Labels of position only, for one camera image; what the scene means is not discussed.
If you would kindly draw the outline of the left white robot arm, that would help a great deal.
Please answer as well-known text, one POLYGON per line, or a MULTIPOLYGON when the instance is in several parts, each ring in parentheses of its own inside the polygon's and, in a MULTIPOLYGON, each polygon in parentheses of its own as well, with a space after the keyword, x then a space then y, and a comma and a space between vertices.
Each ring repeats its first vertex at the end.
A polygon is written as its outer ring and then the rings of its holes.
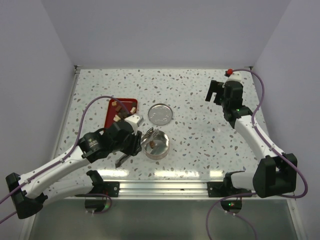
POLYGON ((45 205, 68 197, 107 198, 108 191, 96 170, 90 170, 73 180, 63 181, 62 178, 97 160, 107 158, 111 153, 122 152, 127 156, 136 156, 142 150, 142 133, 138 130, 142 122, 143 119, 134 114, 114 122, 108 128, 86 133, 67 153, 31 172, 9 174, 5 180, 17 217, 29 218, 45 205))

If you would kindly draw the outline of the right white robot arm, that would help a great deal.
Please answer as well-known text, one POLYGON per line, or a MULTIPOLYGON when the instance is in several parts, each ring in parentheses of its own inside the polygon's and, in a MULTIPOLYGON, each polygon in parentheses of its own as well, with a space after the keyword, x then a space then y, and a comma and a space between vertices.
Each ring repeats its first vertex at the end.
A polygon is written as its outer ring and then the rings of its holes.
POLYGON ((243 105, 243 85, 234 80, 212 80, 205 100, 222 107, 224 119, 248 144, 258 166, 255 172, 234 171, 225 174, 217 187, 221 196, 256 192, 260 198, 292 193, 296 189, 298 160, 276 146, 256 122, 253 112, 243 105))

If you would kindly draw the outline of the metal serving tongs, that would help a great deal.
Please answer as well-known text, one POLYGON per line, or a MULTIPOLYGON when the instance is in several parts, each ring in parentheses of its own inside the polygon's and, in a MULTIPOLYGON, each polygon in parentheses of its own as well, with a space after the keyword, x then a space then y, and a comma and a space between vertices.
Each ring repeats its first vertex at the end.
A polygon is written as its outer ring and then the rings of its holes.
MULTIPOLYGON (((142 147, 147 140, 149 140, 152 135, 154 134, 154 128, 151 127, 140 139, 140 146, 142 147)), ((130 157, 132 157, 131 155, 127 155, 124 154, 122 155, 116 162, 115 162, 115 168, 119 168, 123 163, 125 163, 130 157)))

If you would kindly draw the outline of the dark brown chocolate piece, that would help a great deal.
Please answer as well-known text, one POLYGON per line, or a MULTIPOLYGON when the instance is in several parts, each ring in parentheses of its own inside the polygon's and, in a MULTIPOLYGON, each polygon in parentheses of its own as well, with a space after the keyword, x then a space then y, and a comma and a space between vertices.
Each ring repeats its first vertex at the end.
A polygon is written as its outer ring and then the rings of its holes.
POLYGON ((150 141, 150 142, 149 142, 149 145, 150 145, 151 148, 153 148, 154 145, 155 145, 155 143, 154 143, 153 141, 150 141))

